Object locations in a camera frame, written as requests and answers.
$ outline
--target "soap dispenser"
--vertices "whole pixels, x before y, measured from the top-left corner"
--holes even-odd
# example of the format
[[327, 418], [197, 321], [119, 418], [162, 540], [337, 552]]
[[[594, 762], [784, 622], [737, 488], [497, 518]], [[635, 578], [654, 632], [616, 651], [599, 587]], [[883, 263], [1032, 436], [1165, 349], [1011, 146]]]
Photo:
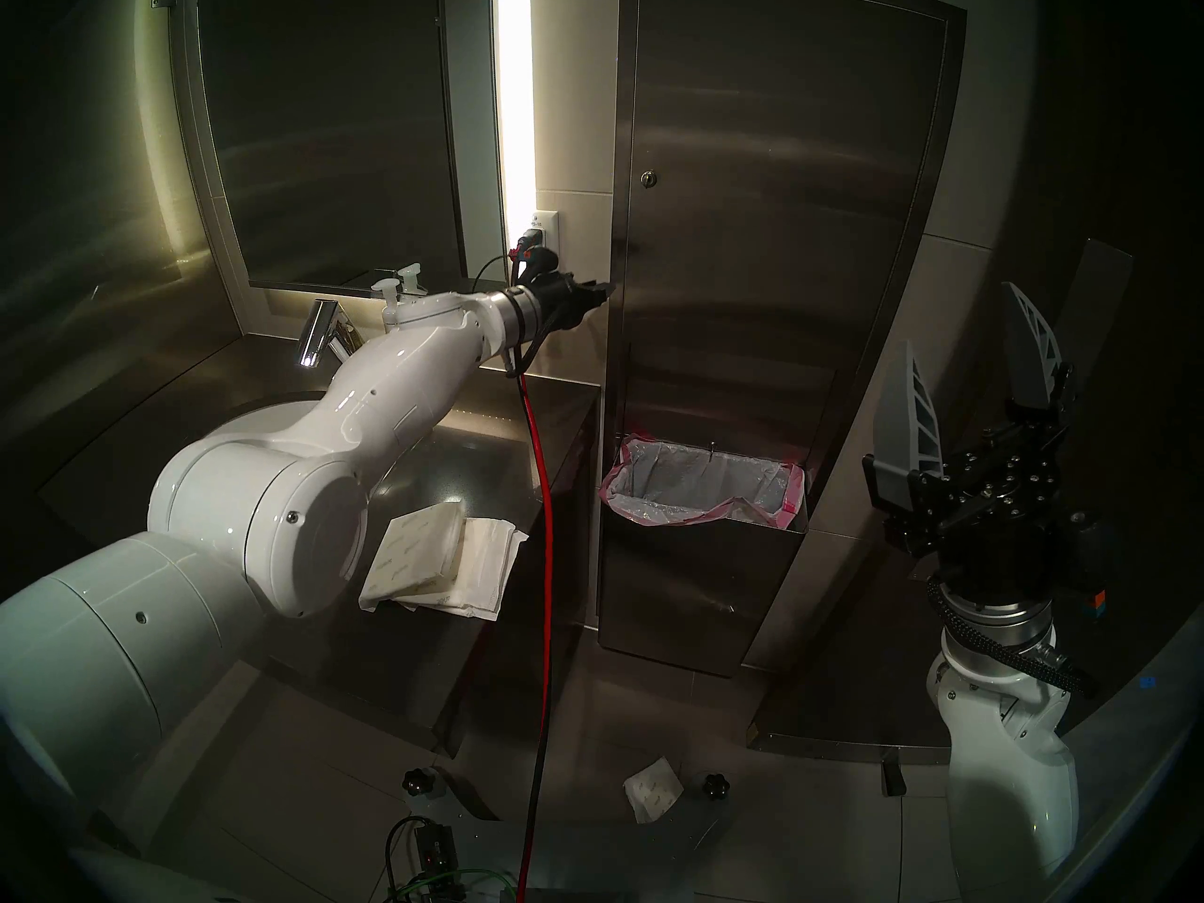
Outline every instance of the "soap dispenser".
[[397, 311], [401, 307], [401, 295], [397, 294], [399, 284], [401, 284], [400, 278], [389, 276], [388, 278], [380, 278], [380, 281], [372, 285], [372, 290], [378, 290], [384, 295], [385, 306], [380, 312], [380, 319], [384, 320], [385, 332], [397, 327]]
[[406, 265], [406, 267], [397, 270], [397, 277], [401, 278], [402, 294], [413, 294], [415, 297], [426, 294], [426, 288], [418, 283], [418, 273], [421, 270], [423, 266], [417, 261], [413, 265]]

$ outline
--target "chrome faucet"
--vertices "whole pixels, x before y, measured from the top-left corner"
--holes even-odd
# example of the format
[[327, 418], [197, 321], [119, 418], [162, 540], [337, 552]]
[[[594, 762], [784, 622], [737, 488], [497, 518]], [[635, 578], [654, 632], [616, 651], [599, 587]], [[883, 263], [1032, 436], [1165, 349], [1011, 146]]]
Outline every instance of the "chrome faucet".
[[329, 346], [338, 360], [346, 362], [362, 344], [364, 337], [338, 301], [318, 297], [301, 329], [296, 361], [305, 368], [313, 368], [321, 359], [323, 348]]

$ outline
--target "knob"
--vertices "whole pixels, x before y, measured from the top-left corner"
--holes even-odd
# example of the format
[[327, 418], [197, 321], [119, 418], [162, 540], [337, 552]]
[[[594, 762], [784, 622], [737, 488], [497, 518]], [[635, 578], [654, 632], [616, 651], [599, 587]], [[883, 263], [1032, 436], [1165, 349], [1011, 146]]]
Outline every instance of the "knob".
[[721, 773], [708, 773], [707, 779], [702, 781], [702, 792], [708, 799], [722, 799], [730, 789], [731, 784]]
[[411, 796], [421, 796], [435, 789], [435, 778], [421, 767], [406, 771], [406, 779], [401, 781], [402, 789]]

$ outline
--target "pink trash bag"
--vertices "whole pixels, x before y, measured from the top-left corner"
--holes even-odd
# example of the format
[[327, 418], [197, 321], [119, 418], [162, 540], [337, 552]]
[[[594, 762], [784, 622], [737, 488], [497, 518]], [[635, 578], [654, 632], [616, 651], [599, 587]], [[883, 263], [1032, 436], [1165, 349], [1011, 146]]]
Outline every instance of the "pink trash bag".
[[799, 466], [627, 437], [602, 480], [602, 501], [648, 527], [749, 521], [785, 530], [804, 507]]

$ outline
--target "electrical outlet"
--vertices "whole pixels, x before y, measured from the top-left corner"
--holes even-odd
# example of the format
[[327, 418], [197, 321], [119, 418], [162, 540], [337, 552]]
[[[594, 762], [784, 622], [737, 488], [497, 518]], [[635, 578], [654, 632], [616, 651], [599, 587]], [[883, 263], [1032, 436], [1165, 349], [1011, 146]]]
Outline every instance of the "electrical outlet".
[[565, 253], [560, 250], [560, 211], [536, 209], [531, 214], [531, 228], [543, 230], [543, 247], [550, 248], [560, 255], [560, 260], [563, 262]]

